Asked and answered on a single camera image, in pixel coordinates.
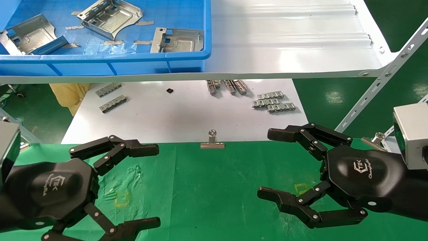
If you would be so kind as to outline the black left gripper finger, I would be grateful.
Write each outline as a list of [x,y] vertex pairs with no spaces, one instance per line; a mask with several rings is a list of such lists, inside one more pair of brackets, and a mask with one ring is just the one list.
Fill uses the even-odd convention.
[[96,174],[103,176],[126,157],[151,157],[159,154],[157,144],[141,144],[137,139],[124,140],[115,135],[96,139],[69,150],[72,158],[87,160],[103,155],[93,164]]

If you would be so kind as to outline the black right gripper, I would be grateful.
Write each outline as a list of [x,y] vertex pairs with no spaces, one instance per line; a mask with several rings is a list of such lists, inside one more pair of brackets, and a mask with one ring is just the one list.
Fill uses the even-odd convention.
[[[353,149],[349,147],[352,137],[316,123],[271,128],[267,138],[297,142],[316,160],[324,161],[320,169],[323,182],[300,196],[267,187],[258,189],[258,198],[274,202],[280,212],[296,216],[308,228],[359,224],[368,215],[362,207],[373,212],[403,212],[407,168],[399,154]],[[323,143],[336,148],[328,151]],[[346,209],[317,212],[310,207],[326,194]]]

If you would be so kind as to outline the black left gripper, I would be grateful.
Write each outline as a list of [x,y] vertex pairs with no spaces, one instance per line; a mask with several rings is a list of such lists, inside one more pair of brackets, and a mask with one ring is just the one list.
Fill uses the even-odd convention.
[[158,217],[113,223],[93,204],[98,195],[98,176],[85,161],[14,166],[7,177],[7,231],[53,226],[43,241],[79,241],[64,236],[89,215],[104,231],[100,241],[135,241],[142,230],[158,228]]

